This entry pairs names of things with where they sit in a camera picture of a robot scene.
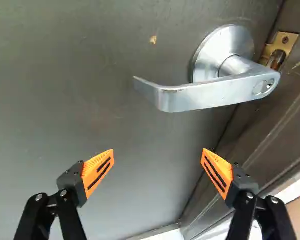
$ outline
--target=door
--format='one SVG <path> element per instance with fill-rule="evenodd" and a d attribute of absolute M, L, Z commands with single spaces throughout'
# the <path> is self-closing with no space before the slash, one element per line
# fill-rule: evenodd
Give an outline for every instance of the door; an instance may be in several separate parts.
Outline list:
<path fill-rule="evenodd" d="M 87 237 L 176 223 L 234 106 L 160 112 L 132 77 L 187 83 L 197 47 L 226 24 L 249 29 L 258 59 L 281 2 L 0 0 L 0 239 L 30 196 L 55 193 L 65 170 L 108 149 L 115 165 L 79 211 Z"/>

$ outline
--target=orange clamp jaw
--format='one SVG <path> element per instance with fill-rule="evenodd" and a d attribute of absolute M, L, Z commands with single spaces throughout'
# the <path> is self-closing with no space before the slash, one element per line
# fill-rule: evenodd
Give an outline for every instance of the orange clamp jaw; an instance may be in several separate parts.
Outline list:
<path fill-rule="evenodd" d="M 81 178 L 86 199 L 96 190 L 114 164 L 113 149 L 100 153 L 84 163 Z"/>
<path fill-rule="evenodd" d="M 115 164 L 114 150 L 110 149 L 90 160 L 78 161 L 56 181 L 59 190 L 72 192 L 73 201 L 82 207 Z"/>
<path fill-rule="evenodd" d="M 233 166 L 205 148 L 202 152 L 201 164 L 223 200 L 226 200 L 234 180 Z"/>

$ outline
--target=brass strike plate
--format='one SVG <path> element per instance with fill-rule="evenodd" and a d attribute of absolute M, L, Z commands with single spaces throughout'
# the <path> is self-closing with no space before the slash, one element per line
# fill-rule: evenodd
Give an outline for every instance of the brass strike plate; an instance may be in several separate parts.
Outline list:
<path fill-rule="evenodd" d="M 278 31 L 273 43 L 265 46 L 259 63 L 266 66 L 270 56 L 275 50 L 283 50 L 287 58 L 297 42 L 298 37 L 299 34 Z"/>

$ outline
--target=orange pad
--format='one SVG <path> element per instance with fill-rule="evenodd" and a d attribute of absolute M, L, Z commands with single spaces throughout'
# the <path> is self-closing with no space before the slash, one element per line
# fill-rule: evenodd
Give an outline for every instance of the orange pad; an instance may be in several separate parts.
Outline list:
<path fill-rule="evenodd" d="M 99 183 L 104 179 L 114 164 L 113 149 L 100 153 L 84 163 L 81 178 L 86 199 L 96 190 Z"/>
<path fill-rule="evenodd" d="M 231 182 L 234 180 L 232 165 L 205 148 L 202 151 L 201 164 L 221 197 L 226 200 Z"/>

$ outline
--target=silver lever handle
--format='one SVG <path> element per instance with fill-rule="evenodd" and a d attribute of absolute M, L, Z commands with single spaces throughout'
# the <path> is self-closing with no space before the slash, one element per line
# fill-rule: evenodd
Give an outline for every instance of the silver lever handle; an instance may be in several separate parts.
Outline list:
<path fill-rule="evenodd" d="M 254 51 L 246 28 L 227 25 L 211 33 L 193 60 L 190 84 L 162 86 L 134 77 L 135 89 L 167 113 L 239 104 L 268 96 L 280 73 L 247 59 Z"/>

